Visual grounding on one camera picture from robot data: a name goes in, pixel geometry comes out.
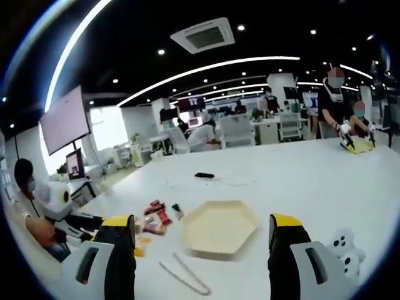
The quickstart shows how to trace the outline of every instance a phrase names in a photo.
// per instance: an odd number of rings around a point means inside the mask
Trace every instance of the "desk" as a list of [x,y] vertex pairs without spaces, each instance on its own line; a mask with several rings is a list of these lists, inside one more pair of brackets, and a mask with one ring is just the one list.
[[[171,188],[166,185],[167,178],[183,181],[197,172],[214,173],[217,177],[229,172],[237,177],[252,174],[257,181],[242,186]],[[339,228],[351,228],[355,245],[366,252],[360,272],[360,282],[365,283],[395,233],[400,211],[399,176],[400,155],[386,146],[358,155],[343,149],[339,139],[238,147],[152,161],[118,182],[112,194],[98,196],[82,210],[100,216],[128,213],[143,216],[151,201],[160,199],[167,203],[173,223],[164,237],[151,236],[146,257],[137,258],[137,299],[202,299],[159,267],[158,261],[163,261],[190,281],[172,258],[172,252],[176,251],[212,289],[207,299],[262,300],[269,299],[271,292],[268,273],[271,213],[295,216],[303,222],[310,238],[323,244],[330,243]],[[241,199],[261,223],[237,261],[194,258],[181,246],[182,227],[171,205],[178,203],[187,214],[210,199]],[[152,288],[149,282],[157,283],[157,288]]]

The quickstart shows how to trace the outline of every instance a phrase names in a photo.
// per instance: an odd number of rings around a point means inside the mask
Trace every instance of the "black phone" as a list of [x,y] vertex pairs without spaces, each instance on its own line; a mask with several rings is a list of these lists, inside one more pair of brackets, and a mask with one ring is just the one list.
[[214,174],[209,174],[209,173],[197,173],[196,175],[194,175],[195,177],[199,177],[199,178],[214,178],[215,175]]

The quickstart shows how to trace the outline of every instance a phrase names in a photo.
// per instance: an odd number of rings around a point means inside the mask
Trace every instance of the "office chair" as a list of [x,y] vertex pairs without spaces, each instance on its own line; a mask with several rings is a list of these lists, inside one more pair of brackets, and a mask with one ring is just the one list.
[[279,129],[281,141],[302,139],[301,124],[298,113],[281,114],[281,128]]
[[176,154],[184,154],[190,152],[189,143],[179,127],[169,128],[166,130],[166,132],[171,139],[172,144],[174,145],[174,152]]
[[251,131],[250,117],[247,114],[222,117],[219,120],[221,127],[222,148],[238,146],[255,146],[256,139]]

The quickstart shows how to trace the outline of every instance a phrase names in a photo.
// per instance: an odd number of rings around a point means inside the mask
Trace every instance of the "air vent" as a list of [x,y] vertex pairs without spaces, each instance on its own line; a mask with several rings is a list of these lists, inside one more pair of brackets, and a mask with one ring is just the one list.
[[191,26],[174,33],[171,39],[191,54],[235,43],[231,26],[225,17]]

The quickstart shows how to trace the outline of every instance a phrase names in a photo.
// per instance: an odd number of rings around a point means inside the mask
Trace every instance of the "hexagonal tray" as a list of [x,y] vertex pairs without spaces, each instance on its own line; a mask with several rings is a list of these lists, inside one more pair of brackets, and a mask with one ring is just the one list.
[[181,221],[185,248],[219,254],[234,254],[258,227],[242,201],[207,201]]

